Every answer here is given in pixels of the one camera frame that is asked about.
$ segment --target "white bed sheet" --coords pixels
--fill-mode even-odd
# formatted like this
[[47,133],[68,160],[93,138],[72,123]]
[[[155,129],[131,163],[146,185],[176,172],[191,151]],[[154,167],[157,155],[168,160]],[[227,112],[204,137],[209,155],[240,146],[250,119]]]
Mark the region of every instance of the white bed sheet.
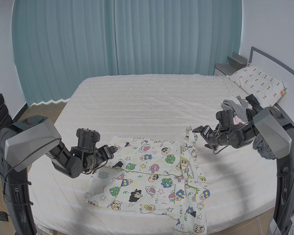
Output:
[[[183,138],[183,130],[217,124],[215,113],[223,99],[246,93],[222,76],[126,75],[83,81],[55,123],[62,140],[76,146],[76,129],[99,131],[98,146],[112,136]],[[208,234],[250,219],[272,207],[276,193],[275,161],[261,158],[252,145],[226,148],[218,155],[196,142],[198,163],[207,177],[211,196],[205,200]],[[71,179],[54,169],[48,157],[29,172],[35,222],[67,235],[172,234],[169,216],[138,214],[93,207],[83,201],[89,176]]]

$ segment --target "white pillow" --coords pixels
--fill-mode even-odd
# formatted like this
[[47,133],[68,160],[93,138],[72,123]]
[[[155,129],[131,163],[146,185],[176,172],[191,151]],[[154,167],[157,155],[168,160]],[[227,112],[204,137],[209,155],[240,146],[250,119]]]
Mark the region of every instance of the white pillow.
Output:
[[252,64],[227,77],[248,95],[253,94],[263,108],[274,105],[287,92],[282,81]]

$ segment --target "headboard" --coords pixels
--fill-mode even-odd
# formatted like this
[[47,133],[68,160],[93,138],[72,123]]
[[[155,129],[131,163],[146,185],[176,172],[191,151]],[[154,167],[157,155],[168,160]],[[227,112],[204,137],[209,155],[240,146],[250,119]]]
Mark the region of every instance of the headboard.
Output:
[[260,67],[273,77],[283,81],[287,93],[275,104],[278,109],[294,122],[294,70],[270,56],[269,54],[251,47],[249,63]]

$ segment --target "dark gray garment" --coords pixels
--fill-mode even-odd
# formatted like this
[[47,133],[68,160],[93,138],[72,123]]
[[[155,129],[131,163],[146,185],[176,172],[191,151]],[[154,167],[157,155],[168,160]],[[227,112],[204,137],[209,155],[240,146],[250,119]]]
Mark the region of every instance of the dark gray garment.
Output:
[[221,107],[223,110],[233,110],[234,114],[237,115],[243,122],[248,122],[245,107],[235,104],[232,100],[224,100]]
[[236,98],[238,99],[238,101],[240,102],[241,106],[248,108],[248,104],[249,102],[245,99],[242,99],[241,96],[236,96]]
[[260,156],[264,157],[265,159],[276,159],[275,154],[272,152],[270,146],[262,136],[258,136],[255,138],[252,148],[257,150]]

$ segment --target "nightstand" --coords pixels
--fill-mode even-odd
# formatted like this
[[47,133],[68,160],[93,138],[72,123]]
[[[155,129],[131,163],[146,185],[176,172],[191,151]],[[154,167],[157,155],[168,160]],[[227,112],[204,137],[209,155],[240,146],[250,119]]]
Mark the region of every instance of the nightstand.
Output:
[[247,65],[247,59],[233,52],[232,56],[228,56],[227,60],[229,64],[215,64],[214,76],[232,75],[239,69],[245,68]]

